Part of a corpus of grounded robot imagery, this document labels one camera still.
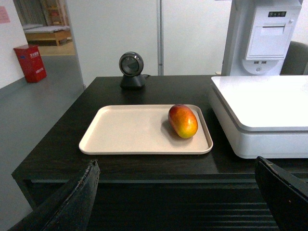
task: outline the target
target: beige tray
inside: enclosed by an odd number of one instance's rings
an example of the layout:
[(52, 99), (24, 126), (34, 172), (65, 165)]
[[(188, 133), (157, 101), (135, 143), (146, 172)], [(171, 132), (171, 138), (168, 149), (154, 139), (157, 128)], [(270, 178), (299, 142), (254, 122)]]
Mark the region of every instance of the beige tray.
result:
[(187, 105), (199, 128), (189, 139), (168, 122), (172, 105), (111, 105), (101, 108), (79, 143), (85, 154), (205, 154), (213, 147), (199, 107)]

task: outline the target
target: red fire extinguisher box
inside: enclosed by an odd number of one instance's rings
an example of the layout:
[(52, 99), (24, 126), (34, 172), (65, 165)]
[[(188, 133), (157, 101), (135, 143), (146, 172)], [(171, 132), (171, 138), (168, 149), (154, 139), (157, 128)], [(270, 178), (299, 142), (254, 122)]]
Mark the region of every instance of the red fire extinguisher box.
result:
[(14, 48), (28, 83), (37, 83), (47, 76), (38, 47), (38, 45), (24, 45)]

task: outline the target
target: pink sign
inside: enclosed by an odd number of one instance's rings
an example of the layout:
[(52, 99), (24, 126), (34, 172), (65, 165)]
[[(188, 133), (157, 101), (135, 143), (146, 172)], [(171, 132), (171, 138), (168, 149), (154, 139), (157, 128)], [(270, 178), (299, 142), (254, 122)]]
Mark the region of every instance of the pink sign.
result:
[(10, 18), (4, 6), (0, 6), (0, 23), (9, 23)]

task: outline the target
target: gray floor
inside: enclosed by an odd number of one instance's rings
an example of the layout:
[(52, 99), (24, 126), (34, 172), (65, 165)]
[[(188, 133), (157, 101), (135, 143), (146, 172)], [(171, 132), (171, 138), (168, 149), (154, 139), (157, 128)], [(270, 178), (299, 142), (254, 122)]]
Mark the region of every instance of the gray floor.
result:
[(0, 99), (0, 231), (32, 211), (11, 173), (83, 92), (75, 56), (43, 56), (47, 77)]

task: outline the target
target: dark wooden table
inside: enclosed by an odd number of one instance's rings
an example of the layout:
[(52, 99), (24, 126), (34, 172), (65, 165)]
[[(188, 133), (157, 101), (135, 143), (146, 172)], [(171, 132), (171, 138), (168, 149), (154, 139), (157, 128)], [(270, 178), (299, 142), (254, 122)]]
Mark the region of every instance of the dark wooden table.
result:
[[(35, 208), (97, 159), (100, 184), (89, 230), (278, 230), (254, 179), (255, 160), (234, 154), (208, 102), (210, 77), (150, 76), (142, 90), (122, 90), (122, 77), (96, 78), (14, 171), (14, 179)], [(104, 106), (176, 103), (201, 108), (214, 143), (209, 153), (93, 156), (78, 148)], [(308, 159), (271, 161), (307, 181)]]

